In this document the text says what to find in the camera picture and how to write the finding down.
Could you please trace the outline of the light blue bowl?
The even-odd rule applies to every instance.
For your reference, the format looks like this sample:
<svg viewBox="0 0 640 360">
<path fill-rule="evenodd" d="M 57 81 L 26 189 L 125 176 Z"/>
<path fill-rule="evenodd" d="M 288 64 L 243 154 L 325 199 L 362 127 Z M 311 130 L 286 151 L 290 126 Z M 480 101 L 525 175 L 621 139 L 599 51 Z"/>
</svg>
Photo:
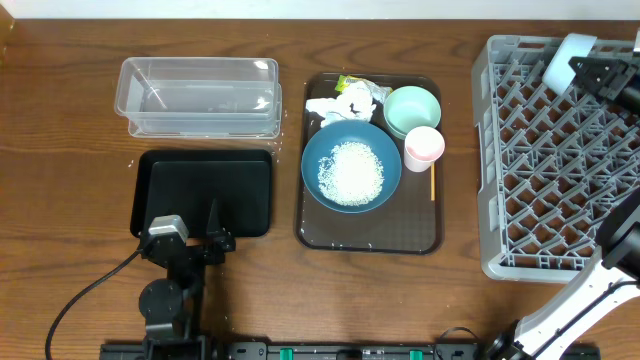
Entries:
<svg viewBox="0 0 640 360">
<path fill-rule="evenodd" d="M 551 59 L 542 76 L 542 82 L 557 95 L 563 95 L 576 74 L 569 65 L 573 57 L 586 57 L 597 41 L 596 36 L 568 34 Z"/>
</svg>

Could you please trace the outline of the pink plastic cup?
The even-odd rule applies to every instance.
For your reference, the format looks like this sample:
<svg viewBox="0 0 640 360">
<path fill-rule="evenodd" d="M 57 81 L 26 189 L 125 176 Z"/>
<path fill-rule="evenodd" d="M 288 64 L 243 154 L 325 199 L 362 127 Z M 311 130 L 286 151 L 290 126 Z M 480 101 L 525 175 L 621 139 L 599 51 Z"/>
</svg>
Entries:
<svg viewBox="0 0 640 360">
<path fill-rule="evenodd" d="M 435 128 L 419 126 L 412 129 L 404 141 L 404 165 L 416 173 L 429 169 L 444 153 L 445 140 Z"/>
</svg>

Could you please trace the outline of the mint green bowl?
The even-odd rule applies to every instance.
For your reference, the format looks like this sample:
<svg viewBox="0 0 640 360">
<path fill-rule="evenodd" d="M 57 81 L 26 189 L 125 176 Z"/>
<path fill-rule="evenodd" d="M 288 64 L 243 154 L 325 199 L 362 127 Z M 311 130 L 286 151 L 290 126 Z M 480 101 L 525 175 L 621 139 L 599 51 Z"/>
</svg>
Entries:
<svg viewBox="0 0 640 360">
<path fill-rule="evenodd" d="M 416 127 L 436 128 L 442 112 L 440 102 L 431 92 L 418 86 L 404 86 L 386 98 L 383 115 L 391 134 L 404 139 Z"/>
</svg>

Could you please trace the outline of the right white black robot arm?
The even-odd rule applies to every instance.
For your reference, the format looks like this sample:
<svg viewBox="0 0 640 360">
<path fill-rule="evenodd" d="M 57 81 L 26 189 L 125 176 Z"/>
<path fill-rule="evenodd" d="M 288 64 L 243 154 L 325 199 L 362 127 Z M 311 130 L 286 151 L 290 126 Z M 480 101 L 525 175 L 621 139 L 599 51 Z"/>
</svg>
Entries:
<svg viewBox="0 0 640 360">
<path fill-rule="evenodd" d="M 573 57 L 581 87 L 600 100 L 639 113 L 639 68 L 618 59 Z M 556 296 L 512 324 L 480 359 L 558 359 L 602 317 L 639 296 L 639 192 L 627 196 L 596 232 L 596 250 Z"/>
</svg>

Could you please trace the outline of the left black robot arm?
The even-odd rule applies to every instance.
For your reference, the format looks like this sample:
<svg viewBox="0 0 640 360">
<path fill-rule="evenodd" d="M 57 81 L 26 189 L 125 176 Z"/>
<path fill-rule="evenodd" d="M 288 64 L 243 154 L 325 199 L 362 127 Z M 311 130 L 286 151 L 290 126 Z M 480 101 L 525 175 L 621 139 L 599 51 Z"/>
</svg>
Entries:
<svg viewBox="0 0 640 360">
<path fill-rule="evenodd" d="M 205 270 L 225 261 L 235 250 L 235 238 L 221 224 L 219 206 L 212 202 L 205 239 L 189 245 L 189 231 L 178 215 L 154 218 L 140 238 L 141 256 L 166 269 L 167 275 L 150 282 L 139 296 L 145 319 L 145 359 L 213 359 L 216 349 L 200 332 Z"/>
</svg>

